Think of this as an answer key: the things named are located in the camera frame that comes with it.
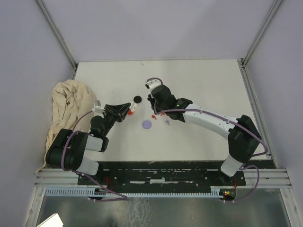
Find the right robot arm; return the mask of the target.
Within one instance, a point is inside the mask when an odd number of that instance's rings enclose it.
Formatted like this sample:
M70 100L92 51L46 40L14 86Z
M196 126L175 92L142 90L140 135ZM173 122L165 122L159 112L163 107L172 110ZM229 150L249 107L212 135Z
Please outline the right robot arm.
M191 123L215 132L228 141L229 154L217 173L218 181L228 185L236 172L254 156L262 143L252 119L246 115L240 118L228 117L204 110L186 98L175 98L170 89L161 82L147 81L147 100L155 114L166 114L170 119Z

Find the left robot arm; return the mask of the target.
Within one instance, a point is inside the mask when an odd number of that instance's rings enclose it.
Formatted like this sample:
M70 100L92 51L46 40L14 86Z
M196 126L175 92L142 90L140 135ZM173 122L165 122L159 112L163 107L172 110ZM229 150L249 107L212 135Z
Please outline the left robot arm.
M94 184L101 184L105 173L99 163L84 156L85 151L104 152L107 149L109 131L116 122L122 122L131 103L121 105L95 106L96 114L90 120L90 131L61 129L46 153L46 164L62 170L87 174Z

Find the white earbud charging case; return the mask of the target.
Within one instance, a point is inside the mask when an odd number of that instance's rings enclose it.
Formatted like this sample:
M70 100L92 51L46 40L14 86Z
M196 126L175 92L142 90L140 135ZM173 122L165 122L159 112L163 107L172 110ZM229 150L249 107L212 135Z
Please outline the white earbud charging case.
M136 107L137 107L137 103L132 103L131 108L130 108L130 111L131 111L132 113L134 113L135 110L136 110Z

